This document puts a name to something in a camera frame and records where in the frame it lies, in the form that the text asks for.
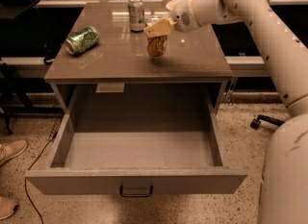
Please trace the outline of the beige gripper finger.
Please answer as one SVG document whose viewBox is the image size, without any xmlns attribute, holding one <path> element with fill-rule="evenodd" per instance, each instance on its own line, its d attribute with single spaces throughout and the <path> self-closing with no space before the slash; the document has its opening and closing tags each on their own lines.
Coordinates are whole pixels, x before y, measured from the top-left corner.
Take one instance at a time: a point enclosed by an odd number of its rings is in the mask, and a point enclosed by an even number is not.
<svg viewBox="0 0 308 224">
<path fill-rule="evenodd" d="M 174 22 L 169 18 L 161 18 L 143 29 L 147 37 L 161 37 L 172 32 Z"/>
</svg>

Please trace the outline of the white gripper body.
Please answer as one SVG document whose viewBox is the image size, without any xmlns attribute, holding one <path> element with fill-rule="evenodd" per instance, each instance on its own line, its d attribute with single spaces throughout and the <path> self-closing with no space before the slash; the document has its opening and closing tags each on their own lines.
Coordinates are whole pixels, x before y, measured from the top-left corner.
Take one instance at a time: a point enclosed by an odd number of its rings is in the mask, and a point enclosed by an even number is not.
<svg viewBox="0 0 308 224">
<path fill-rule="evenodd" d="M 193 0 L 181 0 L 170 11 L 170 17 L 175 23 L 175 29 L 179 32 L 189 32 L 199 28 L 193 11 Z"/>
</svg>

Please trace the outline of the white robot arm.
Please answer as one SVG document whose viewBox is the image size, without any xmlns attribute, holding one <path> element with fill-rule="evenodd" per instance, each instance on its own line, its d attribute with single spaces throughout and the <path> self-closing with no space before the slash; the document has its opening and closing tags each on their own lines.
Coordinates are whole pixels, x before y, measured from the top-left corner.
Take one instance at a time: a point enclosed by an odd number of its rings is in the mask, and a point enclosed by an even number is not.
<svg viewBox="0 0 308 224">
<path fill-rule="evenodd" d="M 268 144 L 257 224 L 308 224 L 308 49 L 268 0 L 172 0 L 147 37 L 241 21 L 249 30 L 290 116 Z"/>
</svg>

